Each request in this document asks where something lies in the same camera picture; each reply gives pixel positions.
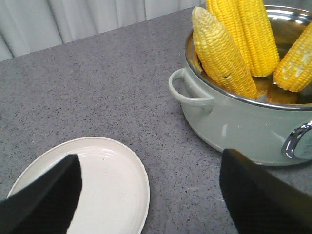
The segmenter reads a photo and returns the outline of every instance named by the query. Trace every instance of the light green pot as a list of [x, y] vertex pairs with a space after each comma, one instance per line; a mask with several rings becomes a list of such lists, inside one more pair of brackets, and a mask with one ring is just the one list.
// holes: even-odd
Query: light green pot
[[[287, 30], [299, 35], [312, 14], [280, 6], [266, 7], [279, 49], [288, 50], [296, 37], [289, 37], [288, 44], [279, 44], [279, 38], [285, 41], [283, 35]], [[268, 166], [293, 165], [312, 159], [311, 103], [272, 104], [217, 87], [202, 72], [194, 53], [192, 34], [185, 55], [186, 67], [172, 73], [169, 89], [181, 102], [190, 126], [205, 142], [221, 152], [237, 149], [255, 163]], [[180, 84], [179, 90], [175, 81]], [[301, 96], [310, 97], [310, 90], [307, 87]]]

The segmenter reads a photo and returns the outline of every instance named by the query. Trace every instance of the pot handle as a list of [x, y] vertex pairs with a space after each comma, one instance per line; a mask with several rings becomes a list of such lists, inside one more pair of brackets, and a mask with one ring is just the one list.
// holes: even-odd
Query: pot handle
[[[173, 83], [176, 80], [180, 80], [180, 82], [185, 80], [189, 81], [192, 84], [191, 85], [192, 90], [197, 94], [200, 93], [199, 96], [203, 97], [195, 98], [182, 95], [173, 86]], [[181, 68], [171, 74], [171, 76], [169, 77], [169, 89], [171, 94], [183, 104], [201, 107], [209, 111], [213, 109], [215, 98], [207, 93], [203, 94], [202, 90], [200, 90], [200, 88], [193, 82], [186, 68]]]

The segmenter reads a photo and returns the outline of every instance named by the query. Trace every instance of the granite countertop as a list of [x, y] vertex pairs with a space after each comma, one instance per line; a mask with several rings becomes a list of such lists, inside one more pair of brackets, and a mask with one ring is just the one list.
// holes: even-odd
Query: granite countertop
[[[169, 92], [184, 66], [191, 9], [0, 62], [0, 200], [37, 157], [99, 136], [141, 159], [151, 201], [143, 234], [237, 233], [219, 187], [221, 153]], [[312, 194], [312, 164], [268, 168]]]

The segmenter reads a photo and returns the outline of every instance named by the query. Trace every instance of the curtain fold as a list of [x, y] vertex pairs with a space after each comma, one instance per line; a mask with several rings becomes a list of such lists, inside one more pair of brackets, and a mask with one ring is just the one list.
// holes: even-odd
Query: curtain fold
[[204, 2], [205, 0], [0, 0], [0, 61]]
[[13, 56], [62, 43], [47, 1], [0, 0], [0, 29]]
[[12, 57], [11, 51], [6, 46], [2, 35], [0, 35], [0, 61], [11, 59]]

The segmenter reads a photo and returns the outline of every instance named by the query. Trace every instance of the corn on the cob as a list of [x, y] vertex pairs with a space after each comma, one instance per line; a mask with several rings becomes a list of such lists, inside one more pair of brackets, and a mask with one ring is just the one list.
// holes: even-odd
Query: corn on the cob
[[223, 23], [230, 32], [246, 64], [250, 67], [251, 57], [239, 16], [237, 0], [206, 0], [206, 6], [216, 19]]
[[192, 11], [194, 46], [205, 72], [228, 91], [257, 99], [257, 89], [225, 26], [206, 9]]
[[299, 92], [312, 81], [312, 22], [277, 66], [274, 82], [282, 89]]
[[266, 77], [279, 63], [271, 24], [262, 0], [237, 0], [245, 39], [251, 56], [251, 74]]

